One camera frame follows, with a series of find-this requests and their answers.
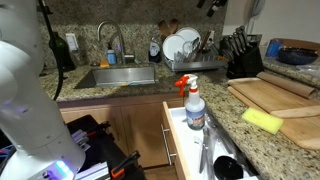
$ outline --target tile backsplash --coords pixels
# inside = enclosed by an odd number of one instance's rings
[[[215,31],[215,43],[221,39],[226,7],[220,7],[212,17],[207,17],[212,1],[205,1],[201,9],[197,0],[47,0],[53,12],[49,15],[53,31],[65,39],[66,33],[75,33],[79,52],[71,53],[76,65],[89,64],[104,59],[108,42],[118,44],[116,30],[105,25],[101,42],[97,40],[97,27],[104,20],[117,22],[122,31],[127,54],[134,53],[140,61],[148,61],[150,32],[158,30],[161,20],[176,18],[179,28],[193,27],[203,37],[207,30]],[[48,47],[49,35],[39,13],[45,63],[55,68],[55,60]]]

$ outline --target electrical outlet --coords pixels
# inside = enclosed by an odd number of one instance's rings
[[[209,38],[207,40],[207,44],[210,43],[210,42],[214,42],[214,31],[210,31],[210,35],[209,35]]]

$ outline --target kitchen sink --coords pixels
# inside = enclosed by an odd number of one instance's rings
[[[157,82],[155,68],[151,66],[92,69],[81,79],[75,89],[155,84]]]

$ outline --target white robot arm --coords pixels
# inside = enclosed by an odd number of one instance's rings
[[[17,149],[0,180],[73,179],[85,160],[38,74],[35,0],[0,0],[0,128]]]

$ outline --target cleaning spray bottle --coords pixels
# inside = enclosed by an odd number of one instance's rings
[[[175,86],[180,87],[180,96],[183,96],[184,86],[190,84],[189,98],[185,101],[185,108],[187,111],[188,126],[193,130],[200,130],[203,128],[205,120],[205,103],[199,96],[199,90],[197,86],[198,76],[193,74],[185,74],[175,82]]]

